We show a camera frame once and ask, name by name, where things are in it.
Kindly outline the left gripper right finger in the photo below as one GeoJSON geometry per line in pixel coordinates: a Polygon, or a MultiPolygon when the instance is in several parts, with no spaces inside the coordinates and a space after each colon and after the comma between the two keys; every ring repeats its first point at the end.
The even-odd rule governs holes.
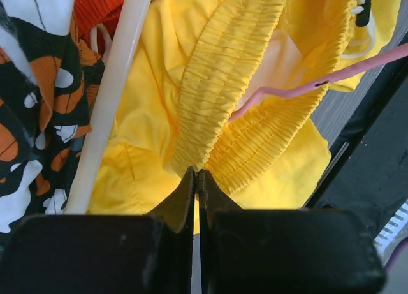
{"type": "Polygon", "coordinates": [[[243,210],[208,170],[198,172],[201,289],[203,293],[245,291],[243,210]]]}

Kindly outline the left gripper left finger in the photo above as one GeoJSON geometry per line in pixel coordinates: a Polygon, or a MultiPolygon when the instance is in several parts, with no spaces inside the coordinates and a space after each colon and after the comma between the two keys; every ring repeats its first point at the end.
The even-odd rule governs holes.
{"type": "Polygon", "coordinates": [[[191,290],[194,189],[195,172],[189,167],[176,189],[149,212],[158,227],[152,293],[189,293],[191,290]]]}

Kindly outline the yellow shorts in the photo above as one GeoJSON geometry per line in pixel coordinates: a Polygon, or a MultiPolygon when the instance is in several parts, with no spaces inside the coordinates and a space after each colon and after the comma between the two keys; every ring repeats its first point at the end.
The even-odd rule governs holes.
{"type": "Polygon", "coordinates": [[[327,86],[292,89],[376,55],[401,0],[152,0],[88,205],[143,214],[207,169],[241,207],[297,209],[328,166],[310,116],[327,86]]]}

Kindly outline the pink wire hanger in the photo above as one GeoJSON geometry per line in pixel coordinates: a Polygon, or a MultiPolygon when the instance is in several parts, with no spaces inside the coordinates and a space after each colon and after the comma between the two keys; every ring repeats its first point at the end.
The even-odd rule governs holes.
{"type": "Polygon", "coordinates": [[[404,57],[407,57],[406,43],[292,89],[284,90],[272,87],[260,87],[242,105],[241,108],[232,113],[231,117],[229,118],[229,122],[243,116],[255,104],[255,102],[262,97],[262,95],[277,96],[281,98],[295,98],[312,92],[323,85],[332,84],[340,80],[351,78],[359,73],[383,66],[404,57]]]}

